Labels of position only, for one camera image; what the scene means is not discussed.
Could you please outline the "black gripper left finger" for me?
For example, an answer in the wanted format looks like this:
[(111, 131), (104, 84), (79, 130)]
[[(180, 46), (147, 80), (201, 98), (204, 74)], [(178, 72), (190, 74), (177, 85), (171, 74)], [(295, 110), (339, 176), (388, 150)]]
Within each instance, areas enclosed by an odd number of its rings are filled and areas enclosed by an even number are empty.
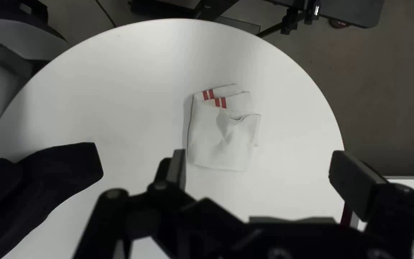
[(0, 259), (59, 205), (102, 177), (94, 143), (45, 149), (17, 163), (0, 159)]

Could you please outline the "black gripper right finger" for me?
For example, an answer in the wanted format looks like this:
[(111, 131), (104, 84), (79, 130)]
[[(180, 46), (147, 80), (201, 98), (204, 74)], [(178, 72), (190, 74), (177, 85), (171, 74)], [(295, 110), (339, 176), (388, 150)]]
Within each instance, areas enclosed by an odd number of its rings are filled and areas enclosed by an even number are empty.
[(414, 242), (414, 189), (391, 183), (347, 152), (334, 152), (329, 182), (367, 231), (397, 244)]

